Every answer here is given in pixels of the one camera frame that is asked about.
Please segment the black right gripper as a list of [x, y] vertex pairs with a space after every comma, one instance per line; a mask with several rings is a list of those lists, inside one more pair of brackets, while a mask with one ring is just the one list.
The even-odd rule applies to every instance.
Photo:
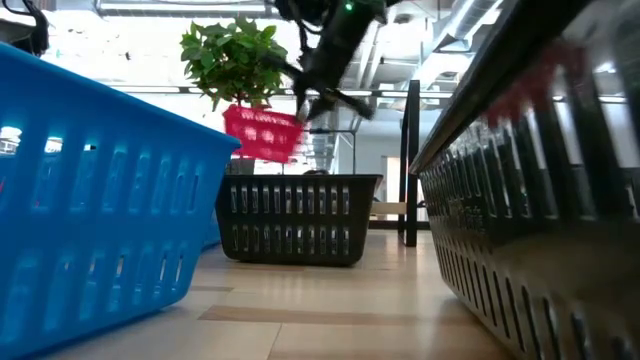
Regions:
[[344, 69], [340, 72], [337, 65], [331, 65], [323, 51], [305, 54], [302, 69], [296, 68], [273, 51], [264, 54], [264, 64], [293, 80], [295, 116], [300, 123], [313, 121], [333, 111], [337, 105], [346, 106], [367, 120], [374, 117], [374, 108], [364, 100], [339, 90], [339, 80], [344, 74]]

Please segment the red plastic slotted basket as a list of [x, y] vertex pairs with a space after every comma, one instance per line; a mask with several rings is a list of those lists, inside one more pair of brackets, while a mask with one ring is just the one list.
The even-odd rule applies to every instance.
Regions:
[[230, 105], [224, 112], [225, 132], [237, 138], [243, 157], [288, 163], [303, 136], [304, 124], [294, 115]]
[[527, 100], [540, 103], [550, 94], [557, 67], [579, 74], [586, 69], [585, 57], [586, 48], [582, 46], [563, 41], [547, 46], [487, 108], [484, 115], [488, 126], [496, 128], [501, 118], [518, 122], [522, 104]]

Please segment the black plastic slotted basket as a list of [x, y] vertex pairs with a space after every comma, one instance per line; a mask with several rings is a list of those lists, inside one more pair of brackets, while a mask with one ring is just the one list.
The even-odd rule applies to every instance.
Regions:
[[227, 175], [216, 202], [236, 261], [347, 267], [363, 256], [378, 174]]
[[[586, 48], [518, 122], [487, 108]], [[640, 0], [511, 0], [411, 170], [443, 280], [518, 358], [640, 360]]]

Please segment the blue plastic slotted basket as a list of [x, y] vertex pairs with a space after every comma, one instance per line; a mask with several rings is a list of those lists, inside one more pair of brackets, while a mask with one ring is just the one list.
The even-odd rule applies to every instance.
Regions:
[[0, 44], [0, 360], [180, 301], [237, 139]]
[[216, 214], [216, 210], [213, 210], [209, 226], [203, 241], [202, 250], [206, 250], [212, 247], [217, 246], [221, 242], [220, 229], [218, 224], [218, 218]]

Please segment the light wooden shelf board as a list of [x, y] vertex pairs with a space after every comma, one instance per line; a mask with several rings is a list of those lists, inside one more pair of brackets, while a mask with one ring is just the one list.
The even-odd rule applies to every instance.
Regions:
[[374, 202], [371, 213], [375, 215], [405, 215], [407, 205], [404, 202]]

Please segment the black plant pot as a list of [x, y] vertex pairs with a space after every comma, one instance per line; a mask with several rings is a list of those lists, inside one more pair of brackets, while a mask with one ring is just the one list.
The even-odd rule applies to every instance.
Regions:
[[232, 158], [225, 168], [226, 175], [253, 175], [255, 170], [255, 159]]

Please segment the green leafy potted plant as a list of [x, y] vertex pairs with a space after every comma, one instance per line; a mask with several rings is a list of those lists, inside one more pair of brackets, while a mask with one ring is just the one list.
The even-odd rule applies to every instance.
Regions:
[[287, 56], [275, 40], [276, 30], [274, 25], [261, 28], [242, 16], [227, 25], [193, 22], [180, 41], [184, 75], [213, 106], [224, 101], [266, 108], [282, 86], [282, 77], [264, 57], [284, 60]]

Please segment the black metal shelf frame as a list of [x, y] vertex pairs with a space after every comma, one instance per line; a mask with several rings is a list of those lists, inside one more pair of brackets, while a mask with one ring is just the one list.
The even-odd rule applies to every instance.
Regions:
[[387, 243], [396, 247], [415, 248], [418, 240], [418, 182], [410, 170], [418, 154], [420, 132], [420, 81], [410, 80], [405, 110], [401, 120], [399, 197], [396, 202], [407, 205], [405, 215], [396, 215], [395, 234], [387, 236]]

